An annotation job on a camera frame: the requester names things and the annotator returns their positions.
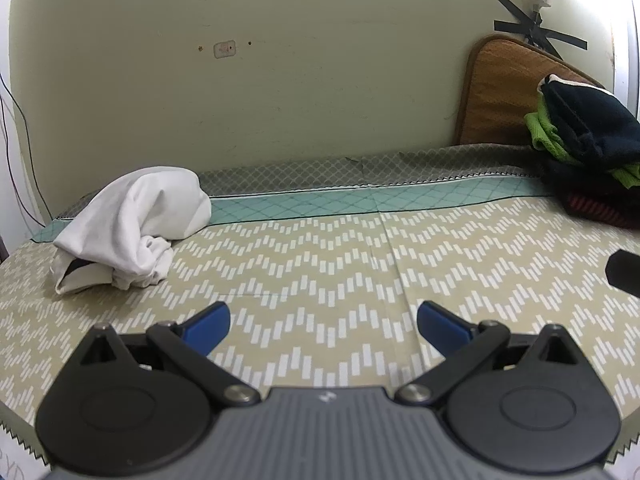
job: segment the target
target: bed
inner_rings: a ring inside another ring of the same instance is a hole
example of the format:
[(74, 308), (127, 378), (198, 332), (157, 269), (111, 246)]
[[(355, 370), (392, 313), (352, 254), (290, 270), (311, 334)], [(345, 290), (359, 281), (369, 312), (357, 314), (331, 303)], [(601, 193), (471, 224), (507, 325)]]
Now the bed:
[(0, 420), (42, 456), (38, 404), (92, 324), (142, 332), (214, 301), (232, 328), (210, 358), (263, 396), (285, 384), (392, 391), (441, 359), (414, 322), (433, 300), (514, 332), (564, 324), (628, 420), (622, 449), (638, 434), (639, 300), (604, 267), (619, 248), (640, 252), (640, 237), (569, 218), (534, 175), (528, 147), (494, 144), (202, 174), (210, 225), (175, 243), (167, 280), (60, 298), (50, 242), (87, 196), (0, 266)]

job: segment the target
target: black wire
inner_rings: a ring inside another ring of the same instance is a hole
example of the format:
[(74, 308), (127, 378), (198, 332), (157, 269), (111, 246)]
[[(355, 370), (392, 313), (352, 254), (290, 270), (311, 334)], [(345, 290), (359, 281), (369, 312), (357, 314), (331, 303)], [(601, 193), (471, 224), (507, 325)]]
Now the black wire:
[(27, 147), (29, 149), (29, 163), (31, 165), (31, 174), (33, 175), (33, 183), (36, 186), (36, 190), (38, 191), (38, 194), (40, 195), (40, 199), (42, 200), (42, 203), (44, 204), (44, 207), (47, 209), (47, 213), (49, 214), (49, 217), (51, 218), (51, 220), (53, 220), (53, 215), (51, 214), (49, 206), (47, 205), (47, 201), (44, 200), (44, 197), (42, 196), (42, 192), (40, 191), (40, 186), (38, 186), (38, 180), (36, 179), (36, 170), (33, 167), (33, 154), (31, 153), (31, 138), (29, 136), (29, 127), (27, 126), (27, 118), (24, 116), (24, 112), (22, 111), (22, 108), (20, 108), (20, 105), (18, 104), (18, 101), (15, 100), (15, 97), (11, 93), (11, 90), (9, 90), (7, 85), (5, 84), (4, 78), (2, 78), (2, 72), (0, 72), (0, 82), (2, 83), (2, 86), (4, 87), (4, 89), (11, 96), (12, 101), (14, 102), (14, 104), (18, 108), (18, 110), (20, 111), (20, 115), (22, 116), (22, 120), (24, 121), (24, 131), (25, 131), (25, 133), (27, 135)]
[(29, 218), (31, 218), (31, 220), (36, 222), (36, 224), (38, 224), (39, 226), (44, 227), (43, 223), (36, 220), (33, 215), (29, 213), (29, 210), (26, 208), (26, 206), (22, 202), (22, 199), (20, 198), (20, 193), (18, 193), (18, 187), (15, 185), (14, 172), (11, 169), (11, 160), (9, 157), (9, 133), (7, 132), (6, 121), (4, 120), (4, 101), (2, 101), (2, 99), (0, 99), (0, 111), (2, 112), (2, 133), (4, 134), (4, 146), (6, 148), (6, 164), (9, 168), (9, 178), (11, 179), (11, 184), (12, 186), (14, 186), (15, 197), (18, 199), (18, 203), (20, 204), (24, 212), (27, 213)]

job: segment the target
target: white logo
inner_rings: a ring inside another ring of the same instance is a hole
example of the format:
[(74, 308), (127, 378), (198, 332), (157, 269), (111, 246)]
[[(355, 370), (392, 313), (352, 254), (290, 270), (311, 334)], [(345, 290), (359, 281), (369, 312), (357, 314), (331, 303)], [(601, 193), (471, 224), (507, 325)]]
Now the white logo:
[(334, 400), (337, 398), (338, 396), (333, 392), (322, 392), (320, 395), (318, 395), (318, 399), (322, 400), (322, 402), (326, 402), (327, 404), (329, 402), (334, 402)]

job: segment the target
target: brown mat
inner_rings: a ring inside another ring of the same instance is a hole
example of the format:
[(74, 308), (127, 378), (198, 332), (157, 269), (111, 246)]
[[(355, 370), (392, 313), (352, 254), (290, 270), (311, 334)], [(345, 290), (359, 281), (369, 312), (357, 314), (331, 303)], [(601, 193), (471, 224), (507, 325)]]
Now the brown mat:
[(543, 77), (602, 86), (584, 72), (509, 36), (493, 34), (469, 55), (454, 144), (529, 144), (524, 115), (537, 108)]

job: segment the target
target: green cloth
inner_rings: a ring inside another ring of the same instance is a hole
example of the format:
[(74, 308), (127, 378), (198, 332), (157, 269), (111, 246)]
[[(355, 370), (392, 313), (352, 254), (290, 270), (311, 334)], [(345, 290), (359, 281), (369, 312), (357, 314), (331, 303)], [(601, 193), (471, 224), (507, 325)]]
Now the green cloth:
[[(564, 164), (584, 166), (564, 148), (564, 142), (558, 136), (558, 129), (549, 120), (545, 98), (542, 94), (538, 95), (538, 111), (525, 115), (524, 121), (531, 133), (531, 143), (536, 150), (539, 152), (547, 151), (555, 160)], [(627, 189), (640, 186), (640, 164), (627, 164), (622, 168), (611, 170), (609, 173)]]

